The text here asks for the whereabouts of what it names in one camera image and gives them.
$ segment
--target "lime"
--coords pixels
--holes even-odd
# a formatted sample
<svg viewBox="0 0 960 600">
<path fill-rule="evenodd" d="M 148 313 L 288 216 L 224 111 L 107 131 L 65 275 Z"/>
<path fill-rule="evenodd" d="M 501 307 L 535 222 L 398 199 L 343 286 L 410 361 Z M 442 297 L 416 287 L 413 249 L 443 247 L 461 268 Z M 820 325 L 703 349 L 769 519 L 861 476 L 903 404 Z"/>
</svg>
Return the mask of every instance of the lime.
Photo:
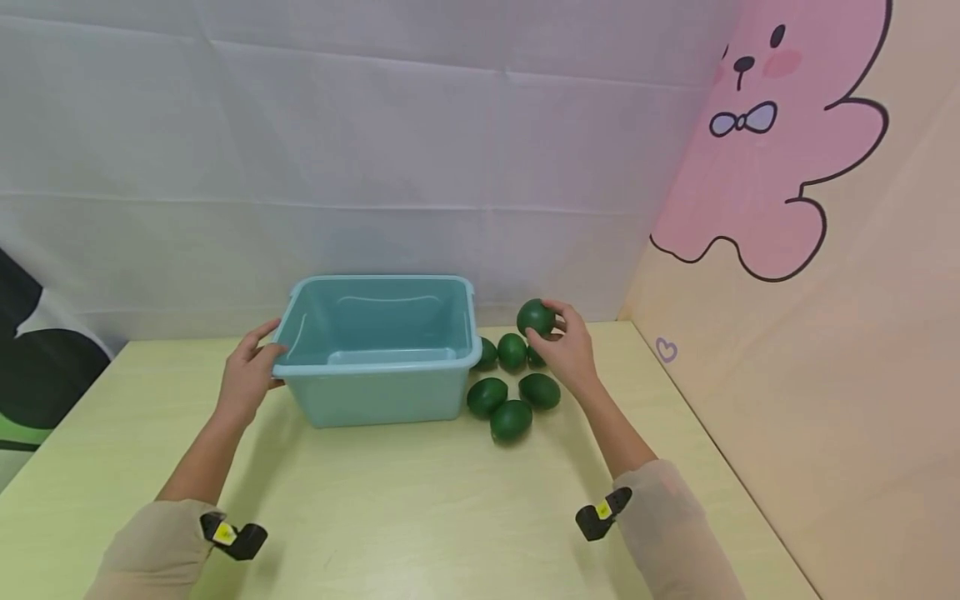
<svg viewBox="0 0 960 600">
<path fill-rule="evenodd" d="M 530 366 L 534 369 L 543 369 L 546 367 L 546 361 L 543 360 L 540 353 L 534 350 L 532 346 L 527 347 L 527 362 L 530 363 Z"/>
<path fill-rule="evenodd" d="M 512 442 L 530 428 L 534 412 L 526 402 L 507 400 L 490 417 L 490 432 L 498 442 Z"/>
<path fill-rule="evenodd" d="M 520 379 L 520 397 L 539 410 L 550 410 L 560 404 L 560 386 L 541 372 Z"/>
<path fill-rule="evenodd" d="M 500 338 L 496 353 L 500 364 L 507 371 L 517 371 L 527 362 L 527 345 L 523 338 L 515 333 L 508 333 Z"/>
<path fill-rule="evenodd" d="M 480 362 L 473 368 L 478 371 L 489 371 L 496 367 L 496 346 L 487 338 L 480 338 L 480 343 L 483 346 L 483 354 L 480 355 Z"/>
<path fill-rule="evenodd" d="M 539 298 L 526 301 L 516 313 L 516 328 L 523 335 L 527 334 L 527 327 L 531 327 L 541 338 L 545 338 L 553 331 L 557 321 L 557 313 L 543 305 Z"/>
<path fill-rule="evenodd" d="M 506 401 L 507 384 L 496 377 L 477 381 L 467 392 L 467 408 L 480 419 L 488 419 Z"/>
</svg>

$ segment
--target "bear nose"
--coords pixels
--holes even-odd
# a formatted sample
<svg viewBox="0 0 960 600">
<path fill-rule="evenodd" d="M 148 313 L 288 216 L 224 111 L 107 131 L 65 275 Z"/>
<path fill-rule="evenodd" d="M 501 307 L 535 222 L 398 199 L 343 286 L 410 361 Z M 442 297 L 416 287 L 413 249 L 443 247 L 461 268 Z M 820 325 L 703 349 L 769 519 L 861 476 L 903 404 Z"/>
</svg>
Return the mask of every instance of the bear nose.
<svg viewBox="0 0 960 600">
<path fill-rule="evenodd" d="M 754 68 L 754 57 L 740 57 L 733 64 L 733 70 L 737 73 L 746 73 Z"/>
</svg>

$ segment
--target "yellow sticker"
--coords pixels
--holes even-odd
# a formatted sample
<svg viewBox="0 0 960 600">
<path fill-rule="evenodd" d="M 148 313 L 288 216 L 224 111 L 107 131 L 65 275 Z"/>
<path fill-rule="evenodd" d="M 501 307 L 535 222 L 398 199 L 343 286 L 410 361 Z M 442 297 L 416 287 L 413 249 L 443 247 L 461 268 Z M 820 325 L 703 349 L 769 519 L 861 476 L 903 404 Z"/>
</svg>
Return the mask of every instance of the yellow sticker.
<svg viewBox="0 0 960 600">
<path fill-rule="evenodd" d="M 607 504 L 607 500 L 597 504 L 597 516 L 599 516 L 601 519 L 607 520 L 612 514 L 613 511 L 610 510 L 610 504 Z"/>
<path fill-rule="evenodd" d="M 217 531 L 213 534 L 213 540 L 224 546 L 231 545 L 236 539 L 236 532 L 233 531 L 233 528 L 226 523 L 220 523 L 220 526 L 217 527 Z"/>
</svg>

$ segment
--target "table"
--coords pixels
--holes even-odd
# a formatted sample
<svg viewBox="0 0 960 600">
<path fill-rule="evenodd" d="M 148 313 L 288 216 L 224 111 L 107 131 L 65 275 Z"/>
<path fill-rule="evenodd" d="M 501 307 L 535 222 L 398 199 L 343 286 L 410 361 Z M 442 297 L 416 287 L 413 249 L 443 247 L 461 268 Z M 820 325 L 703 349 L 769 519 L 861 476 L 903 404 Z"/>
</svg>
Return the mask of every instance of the table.
<svg viewBox="0 0 960 600">
<path fill-rule="evenodd" d="M 489 328 L 498 340 L 510 330 Z M 700 497 L 748 596 L 813 599 L 803 574 L 629 323 L 592 324 L 597 368 L 631 422 Z M 150 501 L 209 415 L 235 340 L 132 342 L 0 493 L 4 597 L 79 598 L 113 533 Z M 516 396 L 517 377 L 501 373 Z M 573 516 L 610 489 L 564 392 L 530 435 L 486 422 L 316 430 L 271 393 L 221 506 L 270 537 L 250 563 L 215 552 L 195 598 L 646 598 L 618 533 Z"/>
</svg>

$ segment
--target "black wrist strap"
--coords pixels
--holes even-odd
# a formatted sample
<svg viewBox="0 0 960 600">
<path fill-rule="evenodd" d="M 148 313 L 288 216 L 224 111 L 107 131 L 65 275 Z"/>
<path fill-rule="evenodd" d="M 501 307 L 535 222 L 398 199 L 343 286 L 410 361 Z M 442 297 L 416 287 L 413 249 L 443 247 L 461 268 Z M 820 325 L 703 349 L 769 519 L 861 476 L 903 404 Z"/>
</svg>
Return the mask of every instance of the black wrist strap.
<svg viewBox="0 0 960 600">
<path fill-rule="evenodd" d="M 206 513 L 200 516 L 200 528 L 204 538 L 235 561 L 248 561 L 256 556 L 267 540 L 267 530 L 256 523 L 247 523 L 237 530 L 224 519 L 223 513 Z"/>
<path fill-rule="evenodd" d="M 588 504 L 577 511 L 577 526 L 587 541 L 602 540 L 633 496 L 634 491 L 630 488 L 619 488 L 609 493 L 600 504 Z"/>
</svg>

